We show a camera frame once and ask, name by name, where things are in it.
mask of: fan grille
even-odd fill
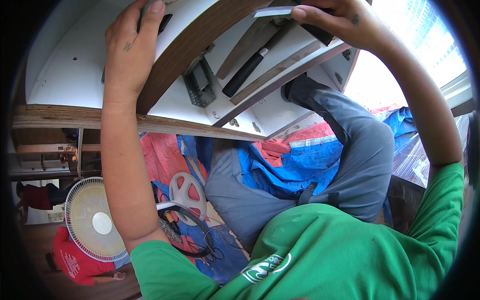
[[[65,201],[65,221],[77,246],[88,256],[103,262],[113,262],[127,256],[120,234],[112,222],[107,234],[98,233],[93,216],[102,212],[111,220],[103,178],[89,177],[76,183]]]

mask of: white electric fan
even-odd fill
[[[110,215],[103,178],[89,177],[70,189],[65,221],[72,240],[88,256],[114,262],[128,255]]]

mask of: fingernail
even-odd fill
[[[159,12],[162,10],[162,8],[165,6],[165,4],[158,0],[158,1],[155,1],[152,3],[152,5],[150,5],[150,11],[151,12]]]
[[[305,19],[307,17],[307,12],[301,8],[294,8],[292,12],[295,12],[295,16],[298,19]]]

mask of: hand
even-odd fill
[[[320,8],[331,8],[330,15]],[[317,26],[355,48],[373,54],[382,51],[395,34],[377,16],[366,0],[304,0],[292,17],[300,23]]]
[[[140,32],[137,33],[140,9],[147,2],[148,0],[136,0],[130,4],[105,32],[107,62],[104,103],[135,105],[150,74],[165,4],[156,1],[150,5],[143,16]]]
[[[117,272],[115,274],[113,274],[113,280],[114,281],[120,281],[120,280],[124,280],[125,277],[126,277],[127,273],[123,272]]]

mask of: person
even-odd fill
[[[244,186],[235,142],[217,141],[205,194],[222,217],[228,216],[224,220],[242,235],[242,244],[252,247],[249,264],[220,288],[169,244],[158,225],[135,108],[155,60],[165,5],[154,2],[137,33],[146,2],[131,4],[105,33],[101,121],[108,204],[143,297],[428,299],[456,254],[462,147],[435,82],[370,5],[365,0],[306,0],[291,15],[373,53],[402,88],[431,165],[410,232],[373,224],[392,171],[391,131],[360,105],[302,75],[282,88],[283,97],[330,124],[344,145],[339,170],[318,195],[277,199]],[[334,15],[319,8],[331,8]]]
[[[53,206],[65,202],[68,192],[77,183],[74,180],[65,190],[59,189],[53,183],[47,183],[46,186],[37,187],[35,185],[23,185],[21,181],[17,182],[16,192],[20,202],[16,209],[20,214],[20,224],[25,224],[28,220],[28,207],[35,209],[51,210]]]
[[[53,238],[51,251],[45,254],[47,264],[52,271],[63,271],[73,282],[83,286],[105,284],[125,279],[125,272],[116,272],[113,276],[98,275],[117,270],[123,265],[129,264],[130,258],[128,256],[110,263],[98,261],[78,248],[74,241],[69,240],[69,236],[67,228],[60,226]]]

